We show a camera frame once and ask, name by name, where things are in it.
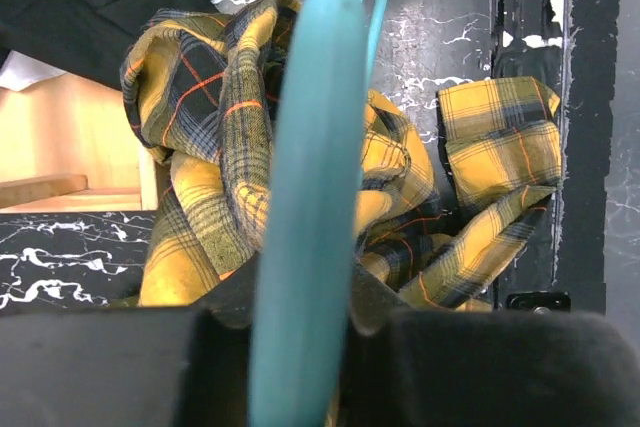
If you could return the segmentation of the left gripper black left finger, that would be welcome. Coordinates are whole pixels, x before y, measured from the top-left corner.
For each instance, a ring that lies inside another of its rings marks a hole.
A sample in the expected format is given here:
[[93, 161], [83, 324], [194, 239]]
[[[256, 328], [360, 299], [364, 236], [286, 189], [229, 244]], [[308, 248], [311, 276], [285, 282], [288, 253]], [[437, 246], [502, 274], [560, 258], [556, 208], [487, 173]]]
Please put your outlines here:
[[189, 307], [2, 316], [2, 425], [246, 425], [256, 270]]

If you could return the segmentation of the yellow plaid shirt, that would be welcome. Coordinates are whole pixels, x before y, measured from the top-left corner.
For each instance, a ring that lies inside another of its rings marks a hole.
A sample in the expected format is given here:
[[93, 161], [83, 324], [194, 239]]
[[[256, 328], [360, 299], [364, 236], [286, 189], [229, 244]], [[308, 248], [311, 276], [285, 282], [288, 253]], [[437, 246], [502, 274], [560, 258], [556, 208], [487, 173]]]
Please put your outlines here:
[[[234, 14], [159, 10], [121, 71], [133, 134], [169, 171], [140, 306], [187, 305], [263, 247], [282, 76], [301, 4]], [[416, 308], [471, 310], [529, 240], [560, 183], [561, 101], [531, 76], [438, 94], [463, 223], [445, 224], [409, 117], [370, 90], [362, 110], [357, 263]]]

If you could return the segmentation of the teal plastic hanger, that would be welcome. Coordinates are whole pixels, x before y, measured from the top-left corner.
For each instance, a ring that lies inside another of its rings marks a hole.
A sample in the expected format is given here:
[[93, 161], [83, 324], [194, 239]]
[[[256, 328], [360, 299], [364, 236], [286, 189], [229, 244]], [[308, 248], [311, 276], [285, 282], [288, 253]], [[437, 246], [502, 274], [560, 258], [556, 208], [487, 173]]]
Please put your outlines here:
[[339, 378], [363, 118], [388, 0], [305, 0], [278, 110], [248, 422], [320, 426]]

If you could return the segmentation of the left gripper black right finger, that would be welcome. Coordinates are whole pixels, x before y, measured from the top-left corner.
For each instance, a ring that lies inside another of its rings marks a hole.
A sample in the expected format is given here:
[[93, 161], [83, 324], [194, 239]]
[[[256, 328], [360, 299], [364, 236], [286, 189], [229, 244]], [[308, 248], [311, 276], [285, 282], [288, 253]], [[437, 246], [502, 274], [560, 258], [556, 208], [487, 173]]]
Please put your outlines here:
[[602, 316], [415, 310], [353, 273], [343, 426], [635, 426], [639, 360]]

